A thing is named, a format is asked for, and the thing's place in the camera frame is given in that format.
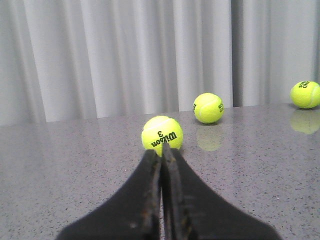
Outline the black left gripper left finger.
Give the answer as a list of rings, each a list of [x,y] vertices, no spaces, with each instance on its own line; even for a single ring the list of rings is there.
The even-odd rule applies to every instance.
[[[124,185],[104,204],[65,227],[59,240],[158,240],[161,159],[144,155]]]

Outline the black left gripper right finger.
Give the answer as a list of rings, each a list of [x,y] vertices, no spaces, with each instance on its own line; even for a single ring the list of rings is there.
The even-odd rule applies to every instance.
[[[162,198],[167,240],[279,240],[270,225],[208,187],[179,150],[162,146]]]

